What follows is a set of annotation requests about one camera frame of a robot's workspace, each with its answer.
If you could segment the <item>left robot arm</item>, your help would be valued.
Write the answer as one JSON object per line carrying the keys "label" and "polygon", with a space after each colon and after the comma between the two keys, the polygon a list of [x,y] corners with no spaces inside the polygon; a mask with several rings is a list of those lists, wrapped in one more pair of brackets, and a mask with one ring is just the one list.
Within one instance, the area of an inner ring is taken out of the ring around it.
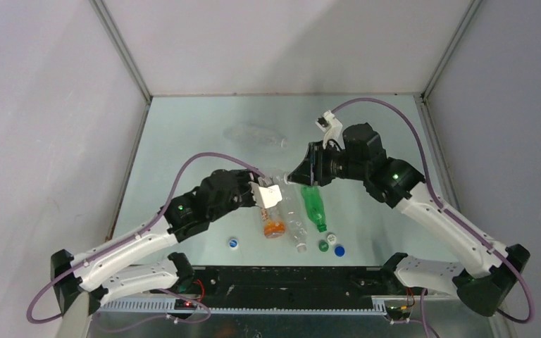
{"label": "left robot arm", "polygon": [[261,178],[252,170],[216,170],[126,235],[84,253],[54,253],[51,280],[61,312],[81,294],[88,296],[88,313],[93,314],[113,300],[140,292],[191,290],[194,269],[185,254],[173,252],[145,265],[138,260],[207,231],[211,223],[239,208],[259,206],[256,189]]}

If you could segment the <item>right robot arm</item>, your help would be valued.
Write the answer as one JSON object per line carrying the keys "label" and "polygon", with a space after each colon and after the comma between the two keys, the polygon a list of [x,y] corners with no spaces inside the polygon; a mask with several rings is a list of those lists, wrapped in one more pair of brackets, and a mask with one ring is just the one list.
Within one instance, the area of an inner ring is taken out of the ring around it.
{"label": "right robot arm", "polygon": [[384,290],[400,294],[407,287],[431,289],[456,296],[479,315],[498,313],[530,252],[520,244],[507,246],[469,222],[434,193],[421,172],[389,157],[369,124],[346,128],[343,140],[343,149],[323,141],[309,143],[288,181],[309,187],[326,186],[335,178],[362,182],[369,196],[424,226],[457,259],[425,261],[396,253],[383,265]]}

